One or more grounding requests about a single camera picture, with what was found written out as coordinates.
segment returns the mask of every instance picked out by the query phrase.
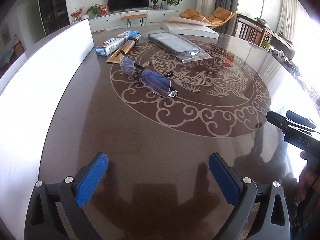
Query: phone case in plastic packaging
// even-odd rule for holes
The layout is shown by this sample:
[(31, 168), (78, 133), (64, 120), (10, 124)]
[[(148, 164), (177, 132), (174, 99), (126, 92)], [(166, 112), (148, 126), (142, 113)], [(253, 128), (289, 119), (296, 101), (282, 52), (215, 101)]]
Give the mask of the phone case in plastic packaging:
[(145, 33), (143, 36), (162, 49), (175, 55), (183, 63), (212, 58), (208, 53), (191, 41), (172, 32), (157, 30)]

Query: blue textured pad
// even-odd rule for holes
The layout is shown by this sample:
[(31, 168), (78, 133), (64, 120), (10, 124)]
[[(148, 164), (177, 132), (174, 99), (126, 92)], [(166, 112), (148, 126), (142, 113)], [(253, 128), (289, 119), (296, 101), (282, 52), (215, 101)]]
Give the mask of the blue textured pad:
[(93, 192), (98, 186), (103, 174), (108, 167), (108, 158), (105, 154), (102, 154), (92, 165), (89, 172), (84, 176), (83, 180), (77, 187), (76, 202), (79, 207), (90, 201)]
[(240, 190), (232, 176), (224, 168), (219, 159), (213, 154), (209, 157), (209, 169), (217, 181), (227, 202), (237, 207), (240, 203)]

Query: toothpaste box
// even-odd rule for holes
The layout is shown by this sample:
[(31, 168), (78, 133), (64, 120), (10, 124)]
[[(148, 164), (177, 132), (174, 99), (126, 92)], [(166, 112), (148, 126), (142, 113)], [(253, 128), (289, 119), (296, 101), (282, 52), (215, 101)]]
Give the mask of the toothpaste box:
[(110, 40), (105, 41), (95, 48), (96, 54), (99, 56), (110, 55), (112, 52), (116, 51), (123, 44), (125, 44), (128, 38), (136, 35), (137, 33), (138, 31), (127, 31), (111, 38)]

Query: green plant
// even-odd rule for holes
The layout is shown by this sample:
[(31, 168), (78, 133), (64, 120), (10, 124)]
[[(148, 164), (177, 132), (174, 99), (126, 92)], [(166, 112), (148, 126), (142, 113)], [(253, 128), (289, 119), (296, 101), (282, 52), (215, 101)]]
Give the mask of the green plant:
[(158, 0), (151, 0), (151, 2), (156, 5), (158, 3)]
[(98, 15), (99, 14), (99, 9), (100, 9), (101, 4), (93, 4), (89, 7), (87, 10), (87, 14), (91, 13), (92, 15)]
[(178, 6), (182, 0), (161, 0), (162, 2), (166, 2), (167, 4)]

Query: silver screw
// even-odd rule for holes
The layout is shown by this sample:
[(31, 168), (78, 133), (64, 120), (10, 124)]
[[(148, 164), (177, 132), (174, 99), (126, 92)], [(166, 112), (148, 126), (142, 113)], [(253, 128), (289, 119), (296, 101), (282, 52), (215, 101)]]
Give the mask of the silver screw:
[(42, 186), (42, 183), (43, 183), (43, 182), (42, 182), (41, 180), (39, 180), (39, 181), (37, 181), (36, 186), (37, 186), (37, 187), (40, 187), (40, 186)]
[(64, 179), (64, 181), (65, 181), (66, 183), (70, 183), (70, 182), (73, 181), (73, 177), (66, 177), (66, 178)]
[(247, 184), (250, 184), (252, 180), (251, 180), (250, 178), (248, 178), (248, 177), (244, 177), (244, 178), (243, 178), (243, 181), (244, 181), (245, 183), (247, 183)]
[(273, 182), (273, 186), (275, 186), (275, 187), (280, 187), (280, 183), (277, 182), (277, 181), (274, 181), (274, 182)]

